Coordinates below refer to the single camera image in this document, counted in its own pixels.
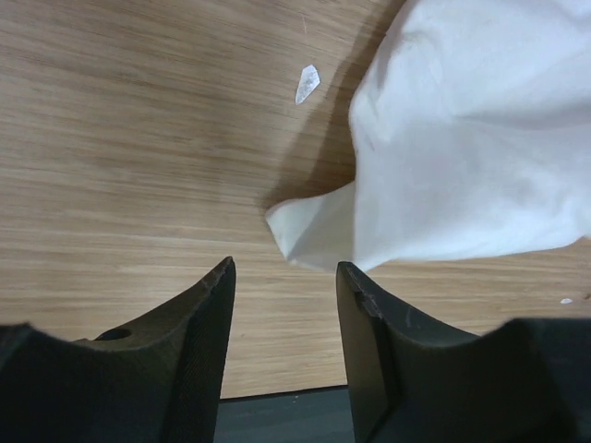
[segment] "wooden table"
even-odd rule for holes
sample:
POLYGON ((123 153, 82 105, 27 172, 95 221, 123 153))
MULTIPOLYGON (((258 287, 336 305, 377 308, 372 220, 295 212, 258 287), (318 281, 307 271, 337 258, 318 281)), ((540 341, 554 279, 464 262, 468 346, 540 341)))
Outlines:
MULTIPOLYGON (((0 322, 93 338, 232 255, 224 397, 344 383, 334 278, 288 267, 263 214, 353 179, 348 103, 395 3, 0 0, 0 322), (308 64, 322 83, 296 106, 308 64)), ((589 257, 372 275, 481 332, 591 315, 589 257)))

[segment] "folded white cloth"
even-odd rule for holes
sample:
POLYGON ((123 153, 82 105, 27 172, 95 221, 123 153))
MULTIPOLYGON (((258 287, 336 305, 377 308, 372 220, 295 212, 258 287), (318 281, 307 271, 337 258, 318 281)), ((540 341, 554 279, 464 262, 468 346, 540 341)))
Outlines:
POLYGON ((356 180, 286 201, 283 255, 333 271, 591 234, 591 2, 409 0, 351 103, 356 180))

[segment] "white paper scrap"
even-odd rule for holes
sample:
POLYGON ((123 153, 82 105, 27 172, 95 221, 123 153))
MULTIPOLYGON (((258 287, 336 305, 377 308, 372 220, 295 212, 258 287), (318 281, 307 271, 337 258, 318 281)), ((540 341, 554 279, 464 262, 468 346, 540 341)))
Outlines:
POLYGON ((297 92, 295 93, 295 104, 300 104, 307 99, 308 95, 310 95, 319 84, 320 76, 314 65, 309 65, 302 69, 302 77, 299 79, 297 92))

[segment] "white cloth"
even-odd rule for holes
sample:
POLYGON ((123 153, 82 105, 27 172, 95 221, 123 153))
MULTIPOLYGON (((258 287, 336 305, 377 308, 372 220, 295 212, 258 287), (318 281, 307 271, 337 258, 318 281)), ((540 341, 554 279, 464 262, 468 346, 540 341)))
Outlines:
POLYGON ((356 180, 286 201, 283 255, 333 271, 591 234, 591 2, 407 1, 349 111, 356 180))

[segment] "gray surface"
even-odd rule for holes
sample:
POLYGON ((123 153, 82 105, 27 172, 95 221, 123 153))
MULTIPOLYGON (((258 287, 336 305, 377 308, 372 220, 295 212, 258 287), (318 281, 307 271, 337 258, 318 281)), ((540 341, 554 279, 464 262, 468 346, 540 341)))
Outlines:
POLYGON ((346 388, 223 401, 215 443, 354 443, 346 388))

